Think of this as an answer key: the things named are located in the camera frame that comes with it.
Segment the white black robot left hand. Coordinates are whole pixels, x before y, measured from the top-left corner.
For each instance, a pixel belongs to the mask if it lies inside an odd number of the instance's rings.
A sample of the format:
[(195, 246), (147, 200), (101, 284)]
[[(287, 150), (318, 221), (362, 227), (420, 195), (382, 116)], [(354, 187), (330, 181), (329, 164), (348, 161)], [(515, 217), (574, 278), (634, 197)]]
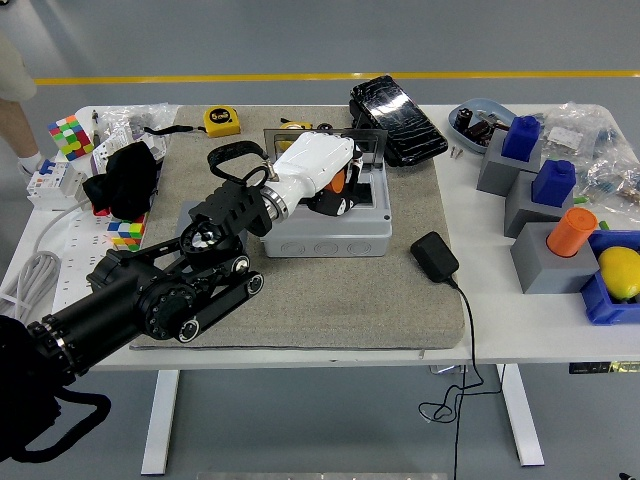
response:
[(270, 167), (261, 194), (274, 222), (287, 219), (301, 200), (327, 216), (341, 216), (358, 200), (362, 152), (349, 137), (304, 131)]

